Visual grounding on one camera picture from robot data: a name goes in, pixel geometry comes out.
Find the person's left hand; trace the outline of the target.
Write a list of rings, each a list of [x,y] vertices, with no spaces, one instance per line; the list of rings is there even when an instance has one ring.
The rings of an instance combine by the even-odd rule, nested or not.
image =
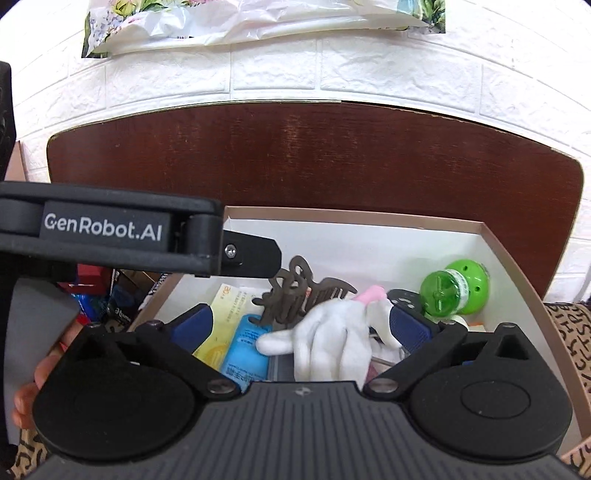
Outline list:
[[[64,355],[64,352],[87,323],[88,319],[83,315],[79,315],[56,341],[49,353],[37,364],[33,373],[33,380],[22,385],[16,391],[13,397],[12,421],[17,428],[32,429],[34,427],[32,408],[40,389]]]

